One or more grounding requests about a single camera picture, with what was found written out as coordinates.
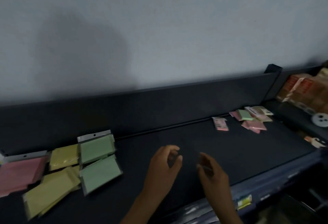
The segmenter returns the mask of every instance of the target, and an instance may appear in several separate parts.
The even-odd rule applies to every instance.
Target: person's right hand
[[[222,224],[242,223],[232,200],[228,175],[216,160],[206,153],[200,153],[199,163],[197,170],[200,182],[205,196],[220,222]]]

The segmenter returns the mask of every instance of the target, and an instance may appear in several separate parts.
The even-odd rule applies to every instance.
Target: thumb
[[[204,171],[203,167],[200,164],[197,164],[196,167],[197,167],[200,182],[202,183],[202,185],[204,187],[208,183],[209,179],[206,176],[205,171]]]
[[[179,155],[175,162],[174,162],[174,165],[172,166],[171,170],[174,172],[175,176],[178,175],[180,169],[182,167],[182,155]]]

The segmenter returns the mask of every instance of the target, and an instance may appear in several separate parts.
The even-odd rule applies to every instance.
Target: wall
[[[328,0],[0,0],[0,104],[301,66]]]

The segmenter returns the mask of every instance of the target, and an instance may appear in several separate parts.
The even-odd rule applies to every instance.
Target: hand
[[[207,200],[220,222],[242,223],[232,200],[228,175],[216,160],[206,153],[200,153],[197,170]]]
[[[162,146],[150,160],[142,193],[151,196],[159,203],[168,194],[182,166],[182,156],[179,155],[170,168],[167,164],[172,155],[177,155],[180,148],[175,145]]]

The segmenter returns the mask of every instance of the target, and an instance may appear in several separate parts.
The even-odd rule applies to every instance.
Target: small green sticky note pad
[[[115,155],[98,160],[80,171],[84,194],[88,194],[122,174]]]
[[[254,118],[248,113],[246,110],[238,109],[237,112],[239,113],[241,120],[253,120]]]
[[[80,144],[81,163],[86,164],[107,157],[115,152],[112,135],[102,136]]]

